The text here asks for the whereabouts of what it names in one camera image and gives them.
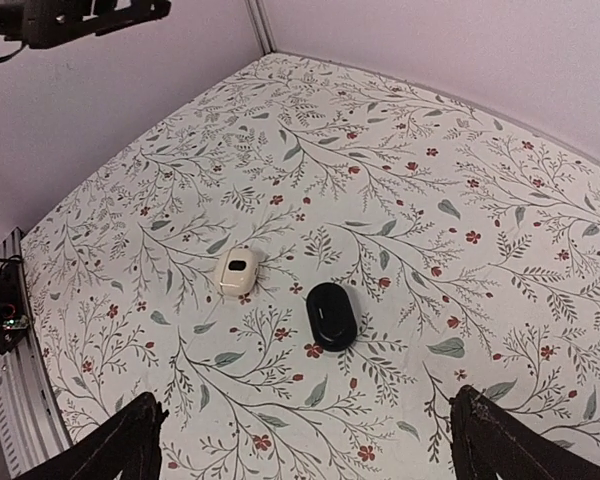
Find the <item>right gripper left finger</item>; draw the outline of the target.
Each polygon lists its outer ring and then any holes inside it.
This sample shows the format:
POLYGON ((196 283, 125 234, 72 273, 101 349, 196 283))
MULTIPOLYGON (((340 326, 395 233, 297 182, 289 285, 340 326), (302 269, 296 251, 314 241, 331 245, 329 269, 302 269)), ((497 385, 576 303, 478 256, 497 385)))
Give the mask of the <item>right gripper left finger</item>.
POLYGON ((70 449, 22 479, 158 479, 160 434, 169 412, 151 392, 138 395, 70 449))

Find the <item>left aluminium frame post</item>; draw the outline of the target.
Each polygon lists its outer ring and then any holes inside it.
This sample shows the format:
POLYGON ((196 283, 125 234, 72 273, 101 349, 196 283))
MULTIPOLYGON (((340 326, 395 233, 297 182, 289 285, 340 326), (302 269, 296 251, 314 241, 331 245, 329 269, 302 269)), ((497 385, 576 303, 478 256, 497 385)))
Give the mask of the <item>left aluminium frame post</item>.
POLYGON ((246 0, 245 3, 262 54, 275 53, 277 49, 264 1, 246 0))

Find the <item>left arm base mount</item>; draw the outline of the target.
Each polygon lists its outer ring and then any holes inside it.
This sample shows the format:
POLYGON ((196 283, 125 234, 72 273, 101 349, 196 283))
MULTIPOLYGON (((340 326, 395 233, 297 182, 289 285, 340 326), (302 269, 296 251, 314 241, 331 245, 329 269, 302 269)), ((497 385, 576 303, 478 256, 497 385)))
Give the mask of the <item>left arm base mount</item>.
POLYGON ((10 353, 30 326, 22 288, 22 257, 0 258, 0 354, 10 353))

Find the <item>floral patterned table mat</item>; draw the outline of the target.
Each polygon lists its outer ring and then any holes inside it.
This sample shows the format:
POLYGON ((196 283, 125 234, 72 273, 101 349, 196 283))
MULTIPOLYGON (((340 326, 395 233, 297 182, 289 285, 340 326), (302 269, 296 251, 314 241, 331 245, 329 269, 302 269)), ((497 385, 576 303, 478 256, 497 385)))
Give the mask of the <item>floral patterned table mat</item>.
POLYGON ((22 249, 70 437, 150 391, 166 479, 450 479, 465 384, 600 465, 600 168, 458 100, 266 56, 22 249), (232 248, 259 260, 237 298, 232 248), (325 282, 356 318, 342 352, 309 325, 325 282))

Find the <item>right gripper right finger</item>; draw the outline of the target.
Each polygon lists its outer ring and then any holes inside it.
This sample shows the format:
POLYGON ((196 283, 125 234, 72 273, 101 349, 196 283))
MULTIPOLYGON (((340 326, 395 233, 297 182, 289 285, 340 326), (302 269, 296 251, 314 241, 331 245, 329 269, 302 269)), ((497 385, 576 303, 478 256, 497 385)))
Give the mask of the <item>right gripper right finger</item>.
POLYGON ((472 386, 449 403, 456 478, 600 479, 600 466, 541 437, 472 386))

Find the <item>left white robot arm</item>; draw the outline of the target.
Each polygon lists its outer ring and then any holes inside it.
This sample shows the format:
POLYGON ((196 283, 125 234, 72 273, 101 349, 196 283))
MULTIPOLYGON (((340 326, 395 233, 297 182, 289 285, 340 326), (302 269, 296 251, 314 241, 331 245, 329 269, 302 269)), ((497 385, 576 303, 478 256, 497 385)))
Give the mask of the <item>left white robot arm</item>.
POLYGON ((46 50, 88 36, 104 36, 170 14, 168 0, 117 1, 0 0, 0 36, 19 48, 0 57, 5 63, 25 48, 46 50))

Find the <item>front aluminium rail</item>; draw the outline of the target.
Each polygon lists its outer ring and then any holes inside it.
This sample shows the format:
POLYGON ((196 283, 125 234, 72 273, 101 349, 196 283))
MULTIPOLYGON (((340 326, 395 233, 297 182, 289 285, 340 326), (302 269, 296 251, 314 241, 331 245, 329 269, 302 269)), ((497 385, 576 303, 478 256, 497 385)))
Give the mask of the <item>front aluminium rail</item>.
POLYGON ((0 337, 0 461, 14 479, 73 446, 51 385, 36 328, 40 317, 25 267, 3 271, 12 277, 28 328, 0 337))

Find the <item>white earbud charging case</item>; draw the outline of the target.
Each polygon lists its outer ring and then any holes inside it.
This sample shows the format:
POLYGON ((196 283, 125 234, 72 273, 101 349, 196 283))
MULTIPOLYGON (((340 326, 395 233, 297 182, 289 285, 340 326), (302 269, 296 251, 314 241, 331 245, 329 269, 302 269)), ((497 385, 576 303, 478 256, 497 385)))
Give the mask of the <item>white earbud charging case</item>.
POLYGON ((227 250, 214 270, 214 284, 218 292, 234 298, 248 294, 256 283, 258 265, 258 256, 251 249, 227 250))

